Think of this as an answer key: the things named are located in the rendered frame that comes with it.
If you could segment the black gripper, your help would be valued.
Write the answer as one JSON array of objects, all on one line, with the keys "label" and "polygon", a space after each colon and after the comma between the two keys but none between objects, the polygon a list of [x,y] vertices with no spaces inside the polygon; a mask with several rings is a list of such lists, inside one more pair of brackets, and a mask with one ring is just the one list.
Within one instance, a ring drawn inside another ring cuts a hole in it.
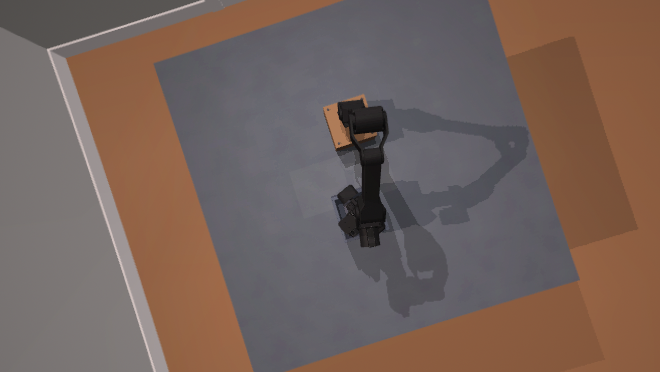
[{"label": "black gripper", "polygon": [[[339,194],[337,194],[337,197],[339,200],[345,204],[347,201],[350,200],[350,202],[346,205],[346,208],[350,211],[352,209],[352,212],[354,213],[355,216],[355,207],[357,207],[357,199],[360,196],[354,197],[358,192],[352,185],[348,185],[345,189],[343,189]],[[379,234],[385,229],[385,225],[383,224],[383,227],[378,227]]]}]

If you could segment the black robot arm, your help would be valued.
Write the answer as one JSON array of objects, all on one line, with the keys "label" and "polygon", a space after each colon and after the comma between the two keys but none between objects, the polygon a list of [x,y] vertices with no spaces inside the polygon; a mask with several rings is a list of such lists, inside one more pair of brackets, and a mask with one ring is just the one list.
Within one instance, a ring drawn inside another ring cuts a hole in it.
[{"label": "black robot arm", "polygon": [[[355,216],[352,209],[338,225],[349,237],[360,236],[361,247],[380,245],[378,227],[386,221],[386,208],[379,196],[383,146],[389,134],[386,111],[383,107],[366,107],[363,100],[338,102],[339,120],[349,127],[350,140],[359,151],[362,166],[362,194],[357,199]],[[379,148],[363,149],[354,134],[382,132]],[[360,220],[360,221],[359,221]]]}]

